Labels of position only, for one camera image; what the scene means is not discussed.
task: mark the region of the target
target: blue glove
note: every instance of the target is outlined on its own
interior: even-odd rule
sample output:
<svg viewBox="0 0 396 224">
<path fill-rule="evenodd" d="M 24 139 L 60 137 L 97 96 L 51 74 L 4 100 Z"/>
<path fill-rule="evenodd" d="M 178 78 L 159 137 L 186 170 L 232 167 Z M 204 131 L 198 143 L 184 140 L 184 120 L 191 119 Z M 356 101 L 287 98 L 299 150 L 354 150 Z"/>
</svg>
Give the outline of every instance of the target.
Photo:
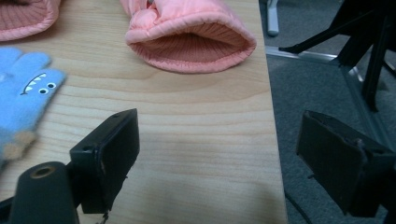
<svg viewBox="0 0 396 224">
<path fill-rule="evenodd" d="M 0 48 L 0 167 L 35 140 L 35 126 L 64 81 L 64 73 L 49 64 L 42 52 Z"/>
</svg>

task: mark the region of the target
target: pink fabric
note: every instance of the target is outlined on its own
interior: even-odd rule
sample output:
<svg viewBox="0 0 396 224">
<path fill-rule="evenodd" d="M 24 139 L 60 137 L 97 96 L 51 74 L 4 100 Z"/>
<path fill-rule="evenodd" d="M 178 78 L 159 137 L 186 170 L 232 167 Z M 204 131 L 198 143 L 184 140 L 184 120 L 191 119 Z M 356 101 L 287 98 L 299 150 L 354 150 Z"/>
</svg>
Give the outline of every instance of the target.
<svg viewBox="0 0 396 224">
<path fill-rule="evenodd" d="M 61 0 L 0 0 L 0 41 L 47 30 L 59 15 Z"/>
<path fill-rule="evenodd" d="M 244 61 L 254 36 L 221 0 L 120 0 L 125 39 L 147 63 L 179 73 L 213 73 Z"/>
</svg>

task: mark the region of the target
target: wooden tabletop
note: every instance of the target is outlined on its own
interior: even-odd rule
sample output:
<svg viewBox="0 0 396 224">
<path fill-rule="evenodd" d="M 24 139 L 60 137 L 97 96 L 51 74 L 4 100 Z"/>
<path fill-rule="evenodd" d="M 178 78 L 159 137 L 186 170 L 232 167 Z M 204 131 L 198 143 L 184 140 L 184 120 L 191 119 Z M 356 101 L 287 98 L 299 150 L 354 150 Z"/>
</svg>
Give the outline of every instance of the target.
<svg viewBox="0 0 396 224">
<path fill-rule="evenodd" d="M 107 223 L 286 223 L 258 1 L 226 3 L 258 47 L 216 74 L 180 75 L 144 63 L 125 45 L 129 18 L 114 0 L 63 0 L 46 32 L 0 43 L 47 52 L 51 67 L 67 74 L 35 143 L 0 174 L 0 200 L 14 195 L 23 171 L 70 162 L 69 150 L 107 117 L 137 108 L 140 154 Z"/>
</svg>

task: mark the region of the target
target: black device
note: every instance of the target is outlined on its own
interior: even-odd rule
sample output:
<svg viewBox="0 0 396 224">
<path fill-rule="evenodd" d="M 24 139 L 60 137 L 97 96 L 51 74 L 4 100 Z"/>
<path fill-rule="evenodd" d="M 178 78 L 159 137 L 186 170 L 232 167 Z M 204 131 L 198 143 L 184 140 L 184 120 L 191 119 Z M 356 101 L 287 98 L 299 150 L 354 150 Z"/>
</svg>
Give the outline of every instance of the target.
<svg viewBox="0 0 396 224">
<path fill-rule="evenodd" d="M 297 154 L 344 214 L 396 223 L 396 153 L 338 119 L 305 111 Z"/>
<path fill-rule="evenodd" d="M 76 208 L 107 214 L 139 153 L 137 110 L 112 115 L 70 150 L 71 161 L 38 164 L 0 202 L 0 223 L 76 224 Z"/>
</svg>

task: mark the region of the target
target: glove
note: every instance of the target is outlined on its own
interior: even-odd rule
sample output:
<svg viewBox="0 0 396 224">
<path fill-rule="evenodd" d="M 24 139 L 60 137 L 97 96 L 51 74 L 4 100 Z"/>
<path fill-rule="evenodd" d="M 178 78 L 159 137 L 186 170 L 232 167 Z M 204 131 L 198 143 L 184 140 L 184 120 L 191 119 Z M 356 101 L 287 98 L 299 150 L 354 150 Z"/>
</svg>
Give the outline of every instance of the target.
<svg viewBox="0 0 396 224">
<path fill-rule="evenodd" d="M 46 68 L 49 63 L 42 52 L 0 48 L 0 167 L 35 140 L 35 125 L 64 81 L 64 73 Z"/>
<path fill-rule="evenodd" d="M 47 30 L 57 19 L 61 0 L 0 0 L 0 41 Z"/>
<path fill-rule="evenodd" d="M 120 0 L 131 22 L 127 45 L 147 63 L 179 73 L 213 73 L 244 61 L 254 36 L 221 0 Z"/>
</svg>

